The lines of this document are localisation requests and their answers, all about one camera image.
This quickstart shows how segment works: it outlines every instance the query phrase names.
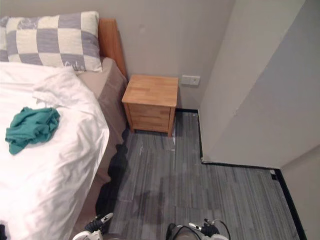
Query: white duvet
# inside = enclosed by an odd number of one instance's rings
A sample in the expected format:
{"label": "white duvet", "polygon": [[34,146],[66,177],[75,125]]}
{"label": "white duvet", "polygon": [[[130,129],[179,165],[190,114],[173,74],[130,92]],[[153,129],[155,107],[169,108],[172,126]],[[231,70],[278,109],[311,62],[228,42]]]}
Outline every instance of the white duvet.
{"label": "white duvet", "polygon": [[[6,128],[23,107],[54,107],[52,139],[9,153]],[[67,240],[106,149],[109,129],[72,68],[0,62],[0,224],[11,240]]]}

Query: wall socket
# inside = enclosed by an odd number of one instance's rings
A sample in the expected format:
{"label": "wall socket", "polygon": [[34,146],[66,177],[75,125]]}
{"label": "wall socket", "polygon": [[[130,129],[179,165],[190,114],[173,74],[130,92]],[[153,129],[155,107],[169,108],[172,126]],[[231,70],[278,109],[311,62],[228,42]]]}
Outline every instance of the wall socket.
{"label": "wall socket", "polygon": [[200,82],[200,77],[199,76],[182,75],[180,82],[183,85],[198,86],[199,82]]}

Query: pillowcase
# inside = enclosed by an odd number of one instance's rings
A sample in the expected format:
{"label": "pillowcase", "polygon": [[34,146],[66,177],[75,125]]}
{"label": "pillowcase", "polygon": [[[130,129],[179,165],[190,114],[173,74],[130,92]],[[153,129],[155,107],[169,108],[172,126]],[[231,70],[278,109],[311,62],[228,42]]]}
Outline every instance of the pillowcase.
{"label": "pillowcase", "polygon": [[9,20],[8,16],[0,18],[0,61],[8,62],[7,44],[6,44],[6,26]]}
{"label": "pillowcase", "polygon": [[10,17],[6,24],[10,62],[101,72],[96,11],[43,17]]}

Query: white wall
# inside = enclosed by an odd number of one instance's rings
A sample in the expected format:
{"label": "white wall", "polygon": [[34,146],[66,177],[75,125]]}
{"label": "white wall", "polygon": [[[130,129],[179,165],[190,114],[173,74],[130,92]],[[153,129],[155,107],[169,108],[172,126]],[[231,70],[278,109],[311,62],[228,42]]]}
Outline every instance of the white wall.
{"label": "white wall", "polygon": [[308,240],[320,236],[320,146],[281,168]]}
{"label": "white wall", "polygon": [[304,0],[236,0],[202,99],[205,161],[292,24]]}
{"label": "white wall", "polygon": [[43,16],[97,10],[115,17],[129,75],[201,76],[180,86],[179,106],[197,109],[235,0],[0,0],[1,15]]}
{"label": "white wall", "polygon": [[320,1],[306,0],[208,155],[280,168],[320,144]]}

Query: wooden nightstand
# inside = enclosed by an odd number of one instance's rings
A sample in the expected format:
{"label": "wooden nightstand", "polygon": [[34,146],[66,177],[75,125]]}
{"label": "wooden nightstand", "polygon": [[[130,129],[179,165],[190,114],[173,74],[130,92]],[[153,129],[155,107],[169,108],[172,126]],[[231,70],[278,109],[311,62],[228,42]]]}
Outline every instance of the wooden nightstand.
{"label": "wooden nightstand", "polygon": [[130,130],[172,136],[178,96],[178,78],[132,75],[122,98]]}

